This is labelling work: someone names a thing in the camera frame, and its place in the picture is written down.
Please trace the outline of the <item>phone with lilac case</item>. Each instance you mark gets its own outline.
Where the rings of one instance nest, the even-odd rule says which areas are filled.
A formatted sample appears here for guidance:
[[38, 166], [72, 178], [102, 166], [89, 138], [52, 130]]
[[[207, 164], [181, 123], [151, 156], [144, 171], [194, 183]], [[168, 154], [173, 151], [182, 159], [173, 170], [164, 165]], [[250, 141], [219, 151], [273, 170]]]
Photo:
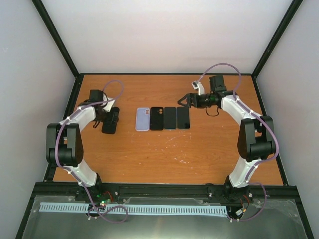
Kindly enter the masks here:
[[189, 108], [177, 107], [176, 116], [178, 129], [190, 129]]

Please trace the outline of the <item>teal phone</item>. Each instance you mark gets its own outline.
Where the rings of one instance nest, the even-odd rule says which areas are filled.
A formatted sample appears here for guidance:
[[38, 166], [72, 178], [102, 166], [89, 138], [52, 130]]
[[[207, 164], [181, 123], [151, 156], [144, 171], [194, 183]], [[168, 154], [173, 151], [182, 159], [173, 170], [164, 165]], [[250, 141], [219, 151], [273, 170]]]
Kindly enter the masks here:
[[163, 127], [167, 130], [176, 129], [176, 107], [165, 107]]

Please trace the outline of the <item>lilac phone case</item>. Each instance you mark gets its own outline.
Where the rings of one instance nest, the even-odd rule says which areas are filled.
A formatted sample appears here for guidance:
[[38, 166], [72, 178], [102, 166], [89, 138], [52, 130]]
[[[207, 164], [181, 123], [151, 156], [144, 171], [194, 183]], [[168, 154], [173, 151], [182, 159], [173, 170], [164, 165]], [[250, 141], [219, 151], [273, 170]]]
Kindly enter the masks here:
[[148, 131], [150, 129], [150, 109], [137, 108], [136, 112], [136, 131]]

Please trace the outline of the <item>black phone case with ring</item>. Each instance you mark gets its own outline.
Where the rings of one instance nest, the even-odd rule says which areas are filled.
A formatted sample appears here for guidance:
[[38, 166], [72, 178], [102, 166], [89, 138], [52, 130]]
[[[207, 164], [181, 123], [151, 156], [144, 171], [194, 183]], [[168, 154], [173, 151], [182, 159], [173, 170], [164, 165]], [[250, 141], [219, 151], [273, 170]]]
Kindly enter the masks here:
[[163, 107], [150, 108], [150, 130], [163, 130]]

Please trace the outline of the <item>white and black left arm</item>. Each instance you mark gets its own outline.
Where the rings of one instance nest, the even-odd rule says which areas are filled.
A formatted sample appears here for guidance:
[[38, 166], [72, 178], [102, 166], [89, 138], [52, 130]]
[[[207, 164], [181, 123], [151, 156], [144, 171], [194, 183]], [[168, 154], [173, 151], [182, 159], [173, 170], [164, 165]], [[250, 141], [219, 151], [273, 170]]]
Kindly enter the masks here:
[[118, 122], [118, 97], [109, 98], [101, 90], [91, 90], [89, 99], [59, 123], [50, 123], [46, 129], [46, 160], [72, 175], [78, 184], [86, 186], [86, 194], [92, 200], [103, 197], [101, 178], [84, 160], [81, 131], [90, 123], [110, 123], [114, 129]]

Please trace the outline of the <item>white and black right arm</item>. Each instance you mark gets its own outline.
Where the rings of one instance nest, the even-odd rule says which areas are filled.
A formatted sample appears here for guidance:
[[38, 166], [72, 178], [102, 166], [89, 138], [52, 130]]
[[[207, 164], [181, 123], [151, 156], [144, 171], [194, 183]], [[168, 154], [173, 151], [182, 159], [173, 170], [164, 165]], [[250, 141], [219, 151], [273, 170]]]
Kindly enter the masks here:
[[250, 179], [258, 166], [270, 155], [277, 154], [278, 142], [270, 116], [256, 113], [234, 91], [227, 90], [222, 75], [210, 77], [209, 83], [210, 92], [206, 93], [200, 81], [192, 82], [196, 93], [188, 93], [177, 101], [177, 113], [188, 112], [191, 107], [207, 109], [216, 106], [239, 124], [239, 159], [234, 170], [226, 177], [223, 189], [225, 200], [234, 202], [247, 192]]

